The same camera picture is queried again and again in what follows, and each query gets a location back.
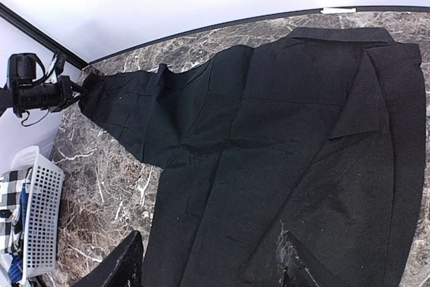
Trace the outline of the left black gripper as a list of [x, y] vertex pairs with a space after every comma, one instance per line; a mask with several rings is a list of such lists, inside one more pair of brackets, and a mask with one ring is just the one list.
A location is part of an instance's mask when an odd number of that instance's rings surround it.
[[81, 98], [81, 86], [72, 82], [69, 76], [60, 76], [57, 84], [59, 99], [58, 103], [50, 108], [50, 112], [60, 112]]

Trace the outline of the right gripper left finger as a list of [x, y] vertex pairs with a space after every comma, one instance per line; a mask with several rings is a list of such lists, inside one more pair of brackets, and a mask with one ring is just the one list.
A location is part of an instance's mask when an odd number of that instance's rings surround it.
[[73, 286], [142, 286], [143, 253], [142, 235], [139, 231], [132, 231], [94, 270]]

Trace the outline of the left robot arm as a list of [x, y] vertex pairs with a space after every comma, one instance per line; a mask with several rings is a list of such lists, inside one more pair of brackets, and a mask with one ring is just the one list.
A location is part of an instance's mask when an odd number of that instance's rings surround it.
[[1, 88], [1, 113], [11, 108], [24, 127], [31, 110], [47, 114], [60, 112], [87, 95], [80, 85], [63, 75], [66, 56], [55, 52], [48, 69], [34, 53], [13, 54], [9, 57], [7, 80]]

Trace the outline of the black long sleeve shirt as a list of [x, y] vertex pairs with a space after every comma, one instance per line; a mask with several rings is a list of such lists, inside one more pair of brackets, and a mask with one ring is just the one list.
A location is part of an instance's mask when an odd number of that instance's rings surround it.
[[162, 170], [143, 286], [280, 286], [280, 221], [346, 286], [400, 284], [426, 157], [417, 44], [296, 28], [83, 86], [81, 112]]

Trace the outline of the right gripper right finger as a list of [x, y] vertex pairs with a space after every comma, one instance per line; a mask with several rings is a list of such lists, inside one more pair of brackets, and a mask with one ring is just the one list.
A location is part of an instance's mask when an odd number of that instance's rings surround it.
[[282, 221], [277, 239], [277, 263], [282, 272], [280, 286], [346, 286], [331, 273]]

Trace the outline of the grey plastic laundry basket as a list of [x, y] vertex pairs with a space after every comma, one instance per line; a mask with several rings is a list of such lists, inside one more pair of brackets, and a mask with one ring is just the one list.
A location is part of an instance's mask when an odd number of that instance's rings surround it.
[[21, 283], [51, 272], [56, 267], [60, 197], [65, 174], [40, 154], [37, 146], [27, 147], [13, 158], [13, 171], [32, 170], [24, 225]]

